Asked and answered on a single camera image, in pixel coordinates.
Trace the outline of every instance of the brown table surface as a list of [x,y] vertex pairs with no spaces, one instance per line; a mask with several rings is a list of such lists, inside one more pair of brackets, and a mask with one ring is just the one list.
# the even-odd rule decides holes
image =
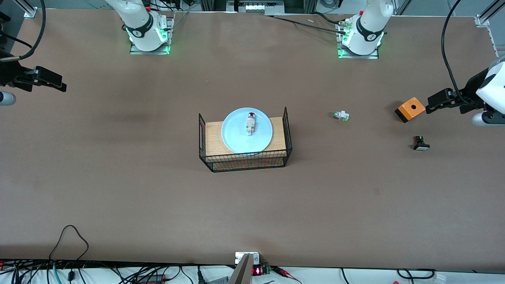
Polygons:
[[[379,60],[346,60],[329,32],[192,13],[170,55],[130,56],[114,11],[49,10],[22,63],[62,74],[68,91],[12,90],[17,103],[0,109],[0,257],[46,258],[74,224],[94,260],[225,264],[259,251],[273,265],[503,270],[505,132],[458,109],[406,124],[393,112],[451,86],[443,22],[394,17]],[[26,20],[19,38],[39,25]],[[472,18],[453,18],[446,42],[460,87],[495,59]],[[287,167],[211,173],[198,159],[198,113],[284,106]],[[413,151],[415,135],[431,148]],[[69,231],[55,257],[83,249]]]

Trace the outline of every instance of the light blue plate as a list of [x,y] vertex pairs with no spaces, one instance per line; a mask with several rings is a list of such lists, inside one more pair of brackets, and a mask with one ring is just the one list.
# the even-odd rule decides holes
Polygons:
[[[248,136],[245,122],[250,112],[256,115],[256,122],[255,131]],[[224,144],[236,154],[263,151],[272,140],[272,132],[268,116],[253,108],[234,110],[225,118],[221,127]]]

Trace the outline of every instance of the orange cube with black base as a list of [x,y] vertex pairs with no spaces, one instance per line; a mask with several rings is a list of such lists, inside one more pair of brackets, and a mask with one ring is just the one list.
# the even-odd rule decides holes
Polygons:
[[421,102],[416,97],[413,97],[398,107],[394,113],[398,115],[403,123],[406,123],[425,110],[426,109],[424,108],[423,104],[421,104]]

